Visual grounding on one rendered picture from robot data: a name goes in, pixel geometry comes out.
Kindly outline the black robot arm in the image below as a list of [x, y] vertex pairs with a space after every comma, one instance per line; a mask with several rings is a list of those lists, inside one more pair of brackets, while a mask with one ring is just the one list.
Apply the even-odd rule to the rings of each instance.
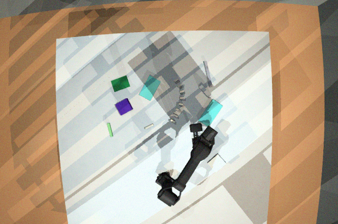
[[[175, 205], [180, 200], [181, 194], [196, 167], [202, 160], [205, 160], [206, 157], [210, 155], [213, 145], [215, 144], [214, 138], [217, 133], [218, 132], [208, 125], [202, 135], [196, 138], [190, 153], [191, 157], [177, 179], [170, 177], [169, 172], [163, 172], [157, 176], [155, 182], [162, 187], [157, 194], [159, 200], [163, 201], [169, 207]], [[179, 196], [173, 192], [172, 187], [180, 191]]]

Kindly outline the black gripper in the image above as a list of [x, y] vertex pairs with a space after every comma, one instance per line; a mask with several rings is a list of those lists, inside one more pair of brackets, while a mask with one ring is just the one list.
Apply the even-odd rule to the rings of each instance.
[[[202, 124], [191, 124], [190, 131], [193, 133], [192, 144], [195, 142], [196, 138], [198, 137], [198, 132], [202, 131]], [[196, 137], [195, 137], [196, 134]]]

